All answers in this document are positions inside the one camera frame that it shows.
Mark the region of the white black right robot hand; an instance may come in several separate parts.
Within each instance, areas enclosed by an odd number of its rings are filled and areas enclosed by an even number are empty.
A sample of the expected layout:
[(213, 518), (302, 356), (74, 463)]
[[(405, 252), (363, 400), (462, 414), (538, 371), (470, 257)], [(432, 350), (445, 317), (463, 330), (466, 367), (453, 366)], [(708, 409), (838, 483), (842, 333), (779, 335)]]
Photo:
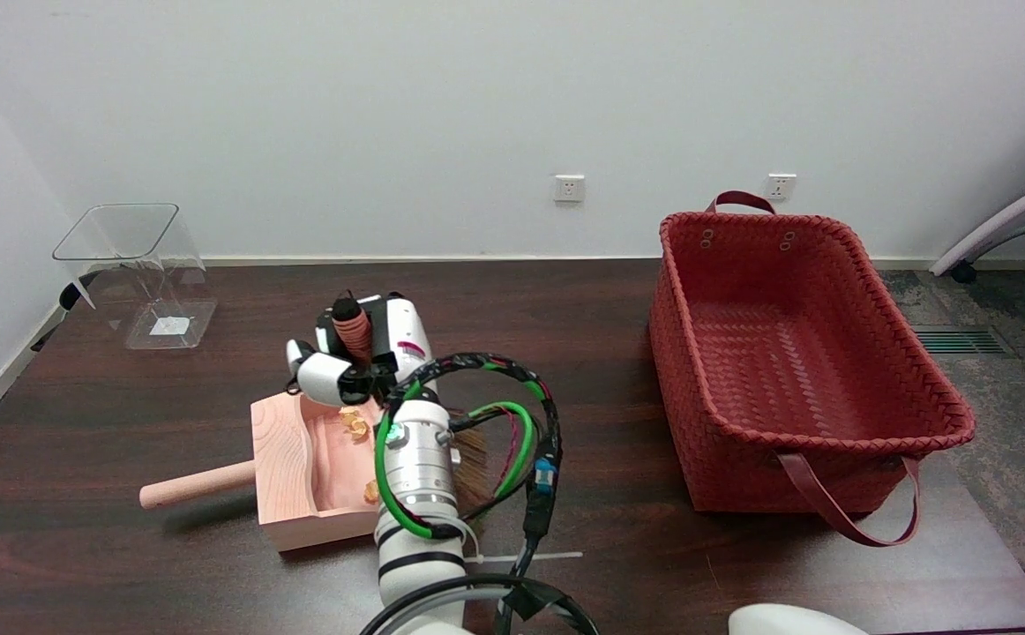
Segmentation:
[(355, 298), (339, 294), (318, 315), (315, 341), (284, 346), (286, 390), (333, 407), (383, 403), (392, 389), (433, 359), (416, 306), (392, 292)]

